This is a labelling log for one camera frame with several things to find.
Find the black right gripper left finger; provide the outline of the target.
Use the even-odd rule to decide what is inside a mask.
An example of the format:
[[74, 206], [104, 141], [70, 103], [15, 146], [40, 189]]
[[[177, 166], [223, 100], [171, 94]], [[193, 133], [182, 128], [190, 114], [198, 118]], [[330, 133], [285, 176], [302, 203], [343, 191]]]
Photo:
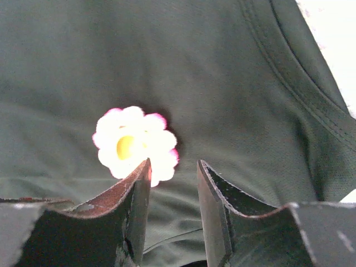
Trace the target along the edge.
[[140, 266], [151, 163], [79, 205], [65, 199], [1, 200], [2, 266]]

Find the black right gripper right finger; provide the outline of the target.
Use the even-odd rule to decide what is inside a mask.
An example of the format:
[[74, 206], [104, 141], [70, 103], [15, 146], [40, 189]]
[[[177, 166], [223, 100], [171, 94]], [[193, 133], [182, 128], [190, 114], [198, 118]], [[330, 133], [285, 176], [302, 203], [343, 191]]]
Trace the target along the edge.
[[197, 164], [208, 266], [354, 266], [355, 205], [268, 205]]

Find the pink white flower brooch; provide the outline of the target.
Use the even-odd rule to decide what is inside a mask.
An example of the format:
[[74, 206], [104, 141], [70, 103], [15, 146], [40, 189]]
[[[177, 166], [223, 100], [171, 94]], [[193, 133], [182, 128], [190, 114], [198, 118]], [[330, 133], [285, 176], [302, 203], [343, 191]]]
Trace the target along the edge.
[[98, 159], [116, 179], [125, 179], [140, 163], [151, 162], [151, 186], [173, 178], [179, 163], [177, 138], [159, 113], [137, 106], [112, 108], [98, 121], [93, 143]]

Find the black t-shirt garment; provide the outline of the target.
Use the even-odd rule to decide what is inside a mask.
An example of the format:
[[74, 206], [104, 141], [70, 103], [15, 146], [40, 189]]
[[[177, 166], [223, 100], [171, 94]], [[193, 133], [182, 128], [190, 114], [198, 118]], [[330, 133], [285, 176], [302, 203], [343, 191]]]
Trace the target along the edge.
[[267, 203], [355, 189], [355, 119], [296, 1], [2, 1], [1, 197], [82, 202], [114, 180], [92, 142], [115, 107], [164, 115], [173, 179], [143, 266], [205, 260], [196, 163]]

